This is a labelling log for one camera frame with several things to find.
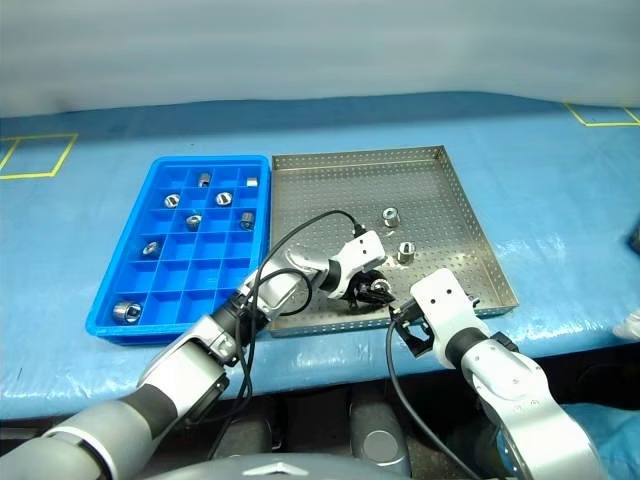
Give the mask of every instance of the metal bushing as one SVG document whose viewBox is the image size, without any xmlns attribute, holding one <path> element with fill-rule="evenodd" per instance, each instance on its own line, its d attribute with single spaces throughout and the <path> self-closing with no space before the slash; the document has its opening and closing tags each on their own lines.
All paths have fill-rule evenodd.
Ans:
<svg viewBox="0 0 640 480">
<path fill-rule="evenodd" d="M 240 217 L 240 228 L 243 230 L 253 230 L 256 224 L 256 216 L 253 212 L 243 212 Z"/>
<path fill-rule="evenodd" d="M 149 242 L 142 249 L 142 256 L 145 258 L 157 258 L 160 255 L 161 248 L 160 242 Z"/>
<path fill-rule="evenodd" d="M 400 225 L 400 215 L 398 215 L 398 209 L 396 207 L 385 208 L 382 211 L 382 221 L 385 226 L 389 228 L 395 228 Z"/>
<path fill-rule="evenodd" d="M 119 323 L 133 325 L 142 315 L 142 306 L 135 302 L 118 302 L 113 307 L 113 318 Z"/>
<path fill-rule="evenodd" d="M 202 222 L 202 215 L 190 215 L 188 216 L 184 222 L 187 224 L 187 230 L 191 232 L 195 232 L 200 227 L 200 222 Z"/>
<path fill-rule="evenodd" d="M 218 195 L 216 195 L 216 204 L 221 207 L 227 207 L 231 205 L 232 200 L 233 195 L 231 195 L 229 192 L 220 192 Z"/>
<path fill-rule="evenodd" d="M 180 203 L 180 195 L 177 193 L 172 193 L 164 197 L 164 206 L 167 208 L 176 208 L 178 203 Z"/>
<path fill-rule="evenodd" d="M 413 262 L 413 257 L 415 256 L 415 254 L 416 246 L 413 244 L 413 242 L 402 242 L 398 246 L 398 255 L 396 258 L 398 260 L 398 263 L 405 265 L 407 263 Z"/>
<path fill-rule="evenodd" d="M 208 187 L 211 184 L 211 174 L 207 172 L 203 172 L 198 177 L 198 186 L 199 187 Z"/>
</svg>

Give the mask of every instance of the stainless steel tray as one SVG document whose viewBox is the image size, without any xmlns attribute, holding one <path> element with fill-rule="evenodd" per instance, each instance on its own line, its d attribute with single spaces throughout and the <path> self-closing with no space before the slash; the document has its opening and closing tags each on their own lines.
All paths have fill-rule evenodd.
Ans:
<svg viewBox="0 0 640 480">
<path fill-rule="evenodd" d="M 480 297 L 478 315 L 502 314 L 518 305 L 442 146 L 274 156 L 271 192 L 271 245 L 333 208 L 347 210 L 375 229 L 388 255 L 379 269 L 398 305 L 410 298 L 412 284 L 441 267 L 451 269 L 467 293 Z M 387 207 L 399 211 L 401 223 L 395 229 L 382 223 Z M 349 222 L 334 215 L 303 230 L 293 242 L 332 254 L 350 232 Z M 395 260 L 402 241 L 416 245 L 415 260 L 408 266 Z M 387 322 L 386 309 L 354 314 L 347 302 L 317 295 L 304 312 L 282 317 L 270 329 L 276 336 L 304 335 Z"/>
</svg>

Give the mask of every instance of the blue plastic tray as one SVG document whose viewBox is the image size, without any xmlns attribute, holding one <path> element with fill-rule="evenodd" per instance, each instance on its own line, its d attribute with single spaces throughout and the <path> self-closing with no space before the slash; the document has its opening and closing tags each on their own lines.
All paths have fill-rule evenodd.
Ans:
<svg viewBox="0 0 640 480">
<path fill-rule="evenodd" d="M 211 175 L 209 187 L 198 187 L 201 173 Z M 247 186 L 247 178 L 258 186 Z M 166 343 L 212 312 L 260 263 L 268 246 L 270 191 L 266 157 L 163 157 L 157 159 L 142 186 L 116 246 L 86 321 L 87 331 L 121 344 Z M 230 206 L 216 204 L 230 192 Z M 176 208 L 164 199 L 177 193 Z M 240 226 L 243 212 L 255 215 L 253 231 Z M 196 232 L 186 217 L 202 215 Z M 157 258 L 142 249 L 159 242 Z M 142 306 L 133 325 L 113 317 L 120 301 Z"/>
</svg>

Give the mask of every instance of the blue table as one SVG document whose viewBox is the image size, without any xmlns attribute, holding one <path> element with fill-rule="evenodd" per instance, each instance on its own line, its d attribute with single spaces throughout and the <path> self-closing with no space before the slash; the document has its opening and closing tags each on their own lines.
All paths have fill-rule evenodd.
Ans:
<svg viewBox="0 0 640 480">
<path fill-rule="evenodd" d="M 0 170 L 0 418 L 66 414 L 131 391 L 156 347 L 89 336 L 84 320 L 151 162 L 444 144 L 521 306 L 489 321 L 534 357 L 615 345 L 640 306 L 638 110 L 485 94 L 214 102 L 5 119 Z M 55 169 L 55 175 L 28 175 Z M 384 331 L 257 346 L 258 393 L 386 376 Z M 402 374 L 438 369 L 396 338 Z M 231 374 L 233 393 L 239 372 Z"/>
</svg>

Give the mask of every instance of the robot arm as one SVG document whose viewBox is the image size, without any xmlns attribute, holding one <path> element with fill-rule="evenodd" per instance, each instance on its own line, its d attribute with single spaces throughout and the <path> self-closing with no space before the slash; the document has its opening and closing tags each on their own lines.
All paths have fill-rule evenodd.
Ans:
<svg viewBox="0 0 640 480">
<path fill-rule="evenodd" d="M 314 290 L 330 298 L 350 298 L 358 296 L 348 291 L 354 278 L 370 273 L 384 260 L 375 232 L 362 233 L 329 259 L 299 246 L 286 250 L 263 268 L 257 328 L 276 319 L 301 285 L 306 288 L 300 275 L 276 275 L 283 268 L 301 272 Z M 271 273 L 274 276 L 265 281 Z M 84 410 L 42 438 L 24 443 L 0 458 L 0 471 L 6 478 L 24 479 L 133 478 L 178 422 L 197 422 L 229 385 L 225 367 L 238 362 L 236 342 L 246 346 L 250 341 L 248 306 L 255 276 L 249 276 L 227 303 L 203 315 L 164 349 L 133 393 Z M 388 292 L 384 298 L 385 303 L 393 300 Z M 235 336 L 237 322 L 240 338 Z"/>
<path fill-rule="evenodd" d="M 488 418 L 501 428 L 514 474 L 524 479 L 607 476 L 587 434 L 555 402 L 547 377 L 501 333 L 489 337 L 453 273 L 440 269 L 411 288 L 413 300 L 390 309 L 412 353 L 433 349 L 446 368 L 462 372 Z M 408 329 L 421 319 L 427 340 Z"/>
</svg>

